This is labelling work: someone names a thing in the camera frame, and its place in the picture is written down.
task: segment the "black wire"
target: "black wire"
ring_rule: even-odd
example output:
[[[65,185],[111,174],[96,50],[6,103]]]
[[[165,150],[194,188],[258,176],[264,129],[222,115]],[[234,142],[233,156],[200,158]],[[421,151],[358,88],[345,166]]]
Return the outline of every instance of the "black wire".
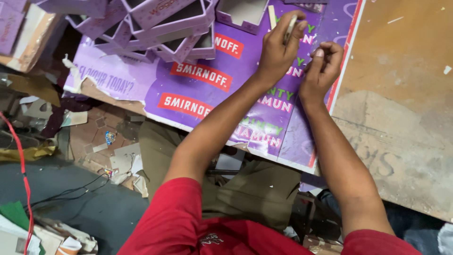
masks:
[[[109,178],[107,178],[107,181],[106,181],[103,185],[101,185],[101,186],[95,188],[94,190],[89,190],[89,189],[87,189],[87,186],[88,186],[88,185],[90,185],[90,184],[92,184],[93,182],[97,181],[97,179],[99,179],[101,176],[104,176],[104,175],[106,175],[107,177],[109,177],[108,174],[103,173],[103,174],[101,174],[100,176],[98,176],[96,179],[94,179],[92,182],[90,182],[90,183],[88,183],[88,184],[85,184],[85,185],[83,185],[82,187],[75,188],[75,189],[65,190],[65,191],[61,192],[60,194],[58,194],[58,195],[54,195],[54,196],[48,197],[48,198],[46,198],[46,199],[43,199],[43,200],[41,200],[41,201],[31,203],[30,206],[33,207],[33,206],[35,206],[35,205],[37,205],[37,204],[41,204],[41,203],[44,203],[44,202],[50,202],[50,201],[57,201],[57,200],[75,200],[75,199],[77,199],[77,198],[80,198],[80,197],[82,197],[83,195],[87,194],[89,191],[90,191],[90,192],[94,192],[94,191],[96,191],[96,190],[102,188],[103,186],[105,186],[105,185],[109,182],[109,180],[110,180]],[[81,189],[85,189],[85,192],[84,192],[83,194],[81,194],[80,196],[76,196],[76,197],[63,197],[63,198],[60,197],[60,196],[64,196],[64,195],[67,195],[67,194],[74,193],[74,192],[76,192],[76,191],[78,191],[78,190],[81,190]]]

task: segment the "red wire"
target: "red wire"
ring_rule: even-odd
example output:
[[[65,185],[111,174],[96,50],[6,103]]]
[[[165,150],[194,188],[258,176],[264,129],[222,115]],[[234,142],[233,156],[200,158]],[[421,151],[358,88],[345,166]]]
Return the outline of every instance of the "red wire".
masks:
[[[27,236],[27,242],[25,243],[25,248],[24,248],[24,255],[27,255],[28,245],[29,245],[31,237],[33,235],[34,220],[33,220],[33,211],[31,210],[31,206],[30,206],[30,194],[31,194],[30,185],[29,185],[29,182],[27,179],[27,175],[25,174],[24,150],[22,149],[22,144],[20,143],[19,137],[17,137],[17,134],[14,131],[13,126],[8,121],[8,119],[5,118],[5,116],[3,115],[2,112],[0,112],[0,117],[6,122],[6,124],[10,128],[11,134],[13,134],[14,140],[17,143],[17,150],[19,151],[19,156],[20,156],[20,170],[24,176],[25,192],[27,193],[27,206],[28,206],[28,210],[30,213],[29,231],[28,231],[28,236]]]

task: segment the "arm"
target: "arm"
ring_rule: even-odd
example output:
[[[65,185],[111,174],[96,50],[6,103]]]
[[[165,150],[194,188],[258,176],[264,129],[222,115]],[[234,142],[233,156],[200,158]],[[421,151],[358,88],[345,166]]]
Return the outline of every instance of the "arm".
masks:
[[[322,174],[340,205],[343,234],[369,229],[394,235],[370,172],[323,102],[324,95],[340,74],[343,48],[324,42],[312,57],[299,97],[313,132]]]
[[[176,148],[164,182],[189,177],[201,183],[209,162],[220,152],[244,115],[288,71],[296,58],[299,40],[307,26],[306,21],[300,22],[285,47],[283,36],[292,15],[297,15],[300,20],[305,18],[300,10],[286,13],[277,26],[264,36],[257,72],[215,107]]]

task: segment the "person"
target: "person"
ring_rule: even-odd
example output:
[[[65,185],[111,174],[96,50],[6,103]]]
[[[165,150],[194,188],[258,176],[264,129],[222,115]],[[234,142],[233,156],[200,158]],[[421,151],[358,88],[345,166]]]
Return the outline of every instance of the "person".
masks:
[[[152,200],[119,255],[312,254],[277,231],[288,225],[300,177],[296,171],[260,161],[251,162],[222,187],[214,187],[205,177],[243,116],[293,63],[307,26],[306,21],[299,22],[284,46],[293,15],[305,18],[299,10],[284,14],[263,38],[257,71],[183,140],[173,129],[143,124],[140,148],[143,165],[151,168],[144,176]],[[343,48],[323,42],[311,56],[299,98],[322,174],[342,213],[342,254],[419,254],[395,237],[371,174],[323,102],[340,74]]]

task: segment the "red t-shirt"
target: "red t-shirt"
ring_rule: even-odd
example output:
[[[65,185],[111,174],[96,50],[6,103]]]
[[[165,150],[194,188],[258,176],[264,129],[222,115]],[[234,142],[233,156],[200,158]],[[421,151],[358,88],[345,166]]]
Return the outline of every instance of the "red t-shirt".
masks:
[[[191,178],[163,184],[118,255],[298,254],[310,251],[259,223],[229,218],[202,220],[202,191]],[[343,255],[420,255],[403,240],[374,230],[357,230]]]

